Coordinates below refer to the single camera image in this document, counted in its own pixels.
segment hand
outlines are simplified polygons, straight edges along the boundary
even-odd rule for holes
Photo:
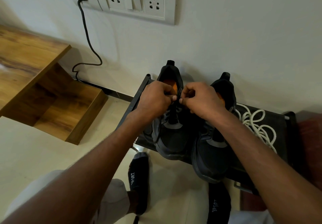
[[[163,115],[175,100],[177,100],[176,92],[170,85],[154,81],[143,90],[136,110],[152,121]]]
[[[204,82],[188,83],[182,90],[179,103],[207,121],[214,112],[226,110],[215,89]]]

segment black sock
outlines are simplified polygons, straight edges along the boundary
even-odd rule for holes
[[[129,168],[128,181],[130,189],[139,194],[139,204],[135,214],[142,215],[147,209],[147,195],[149,183],[149,158],[147,153],[137,153]]]
[[[231,203],[229,193],[223,184],[209,183],[209,213],[207,224],[227,224]]]

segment power cord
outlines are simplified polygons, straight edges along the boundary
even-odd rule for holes
[[[88,36],[87,27],[86,27],[86,21],[85,21],[84,11],[83,11],[83,9],[82,9],[82,7],[81,7],[81,2],[82,2],[82,1],[86,1],[86,0],[78,0],[78,1],[77,1],[77,5],[78,5],[78,7],[79,7],[79,9],[80,9],[80,12],[81,12],[81,14],[82,14],[82,19],[83,19],[83,24],[84,24],[84,29],[85,29],[85,34],[86,34],[87,42],[88,42],[88,45],[90,46],[91,50],[93,51],[93,53],[94,53],[94,54],[99,58],[100,63],[99,63],[99,64],[92,64],[92,63],[77,63],[76,65],[74,65],[74,66],[73,66],[73,68],[71,69],[71,71],[72,71],[72,72],[76,72],[75,78],[76,78],[76,80],[77,80],[77,81],[79,81],[79,80],[78,80],[78,77],[77,77],[77,75],[78,75],[79,71],[74,71],[74,69],[75,69],[78,65],[101,66],[101,65],[103,64],[103,61],[102,61],[101,57],[100,57],[100,56],[95,52],[95,50],[93,49],[93,47],[92,47],[92,45],[91,45],[90,38],[89,38],[89,36]]]
[[[236,113],[239,116],[239,120],[252,132],[254,133],[264,144],[266,144],[268,147],[270,147],[275,153],[276,149],[274,148],[273,144],[276,140],[276,132],[275,130],[268,126],[268,125],[257,125],[254,122],[259,122],[261,120],[264,119],[265,117],[265,110],[257,110],[255,111],[253,114],[250,112],[249,108],[243,104],[238,104],[237,105],[244,107],[247,111],[243,114],[243,116],[241,116],[241,114],[239,113],[238,110],[235,110]],[[254,120],[254,116],[259,113],[262,112],[262,117],[258,120]],[[273,133],[273,139],[270,140],[270,138],[267,135],[267,132],[263,129],[264,127],[271,129],[272,133]]]

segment white rope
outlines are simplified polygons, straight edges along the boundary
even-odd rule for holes
[[[236,112],[237,112],[237,114],[238,114],[238,116],[239,116],[239,120],[252,132],[252,133],[254,133],[257,137],[259,137],[259,139],[264,143],[264,144],[266,144],[268,147],[270,147],[275,153],[277,153],[276,152],[276,149],[274,148],[274,146],[273,146],[273,144],[274,144],[274,142],[275,142],[275,140],[276,140],[276,132],[275,132],[275,130],[272,128],[272,127],[270,127],[270,126],[268,126],[268,125],[261,125],[261,126],[259,126],[259,125],[256,125],[254,122],[259,122],[259,121],[261,121],[261,120],[263,120],[264,119],[264,117],[265,117],[265,110],[257,110],[257,111],[255,111],[253,114],[250,112],[250,110],[247,108],[247,106],[245,106],[245,105],[243,105],[243,104],[238,104],[237,103],[237,105],[239,105],[239,106],[242,106],[242,107],[244,107],[247,111],[243,114],[243,115],[241,115],[240,113],[239,113],[239,111],[238,110],[236,110]],[[260,118],[260,119],[258,119],[258,120],[254,120],[254,116],[257,114],[257,113],[259,113],[259,112],[262,112],[263,114],[262,114],[262,117]],[[272,141],[270,140],[270,138],[268,137],[268,135],[267,135],[267,133],[266,133],[266,131],[263,129],[264,127],[267,127],[267,128],[269,128],[269,129],[271,129],[272,130],[272,132],[273,132],[273,139],[272,139]]]

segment white wall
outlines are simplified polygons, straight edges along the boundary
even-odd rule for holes
[[[85,10],[103,66],[79,77],[133,96],[173,59],[186,81],[231,73],[239,102],[275,112],[322,113],[322,0],[179,0],[177,25]],[[72,0],[0,0],[6,25],[73,47],[60,63],[98,62]]]

